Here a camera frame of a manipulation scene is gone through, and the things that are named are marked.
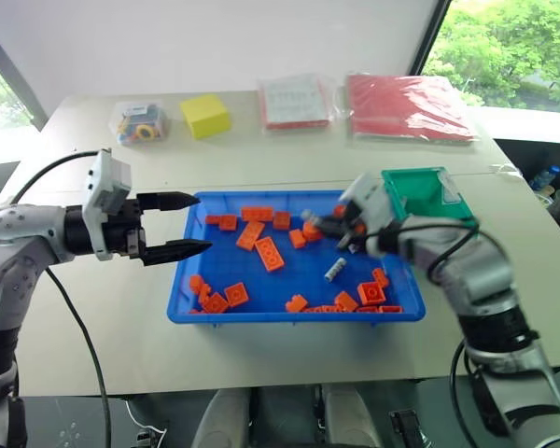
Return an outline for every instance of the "white table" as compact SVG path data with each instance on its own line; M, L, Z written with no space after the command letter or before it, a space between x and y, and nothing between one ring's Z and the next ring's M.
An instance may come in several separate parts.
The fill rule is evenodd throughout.
M133 168L136 191L159 189L343 189L360 172L445 166L483 227L507 248L531 325L551 362L560 365L560 230L526 183L491 173L508 163L492 140L470 147L415 142L358 142L342 124L325 133L270 137L259 129L253 92L221 94L234 118L230 133L195 142L178 123L182 95L165 96L173 119L166 142L116 147L106 127L112 106L127 98L65 101L42 133L46 155L25 160L4 198L39 167L71 148L112 146ZM213 158L224 169L215 171ZM47 175L24 202L80 203L91 160ZM182 234L187 212L147 213L151 245ZM110 394L248 385L363 381L444 375L461 338L441 292L417 275L427 316L372 328L359 324L175 325L165 314L175 266L101 263L79 257L54 268L91 332ZM55 286L42 277L21 330L23 395L95 394L87 348Z

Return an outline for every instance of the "yellow sponge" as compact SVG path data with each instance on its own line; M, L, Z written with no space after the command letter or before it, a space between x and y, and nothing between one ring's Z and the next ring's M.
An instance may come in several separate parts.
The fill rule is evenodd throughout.
M231 128L231 115L214 94L183 101L180 110L185 114L193 138L204 138Z

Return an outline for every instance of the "clear plastic bag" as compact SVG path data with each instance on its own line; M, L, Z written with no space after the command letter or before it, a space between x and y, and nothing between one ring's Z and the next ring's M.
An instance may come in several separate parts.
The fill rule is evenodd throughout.
M346 79L354 135L469 142L477 140L466 106L445 77Z
M259 82L263 128L268 131L324 128L338 115L337 90L315 74Z
M159 141L166 136L161 101L116 103L109 125L120 145Z

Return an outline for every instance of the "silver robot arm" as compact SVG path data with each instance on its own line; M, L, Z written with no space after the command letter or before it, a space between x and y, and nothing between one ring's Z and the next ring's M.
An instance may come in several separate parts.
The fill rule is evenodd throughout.
M17 374L14 351L37 280L48 266L86 254L99 260L120 254L152 265L191 257L211 245L177 240L147 247L144 210L177 210L199 200L179 192L126 199L130 169L112 159L109 150L98 153L85 188L83 205L12 204L0 209L0 447L26 443L22 401L9 395Z
M398 254L430 270L430 280L443 289L477 366L470 380L484 425L511 437L519 448L560 448L560 393L539 336L525 321L511 265L500 247L483 235L469 238L470 222L395 221L384 189L368 175L341 200L346 207L340 219L313 217L322 232L340 239L339 247L364 249L373 257ZM365 235L357 234L361 223ZM466 242L443 259L463 238Z

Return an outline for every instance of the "blue bin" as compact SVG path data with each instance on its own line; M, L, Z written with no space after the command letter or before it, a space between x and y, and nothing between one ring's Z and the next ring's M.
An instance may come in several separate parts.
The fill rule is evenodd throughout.
M189 210L185 238L208 240L213 246L202 254L180 261L176 265L175 280L168 302L168 317L177 324L223 324L230 322L400 322L421 319L425 305L411 269L400 257L387 255L372 259L364 254L351 254L336 248L336 241L323 239L295 249L288 239L288 231L272 229L266 223L261 238L272 236L285 267L268 273L257 250L247 252L236 246L236 240L245 228L239 218L236 231L221 231L215 225L206 225L208 215L233 214L240 216L246 206L271 206L274 211L291 214L291 229L302 227L301 212L312 210L317 215L331 214L341 192L316 191L236 191L201 192L201 200ZM329 283L324 273L343 257L347 265ZM371 271L383 268L390 279L385 290L384 305L400 305L403 313L287 313L285 304L293 295L301 294L310 306L332 305L341 291L348 292L357 301L357 286L372 282ZM189 289L189 279L198 273L204 281L224 295L224 288L243 282L249 302L229 309L225 314L190 314L200 309L196 295Z

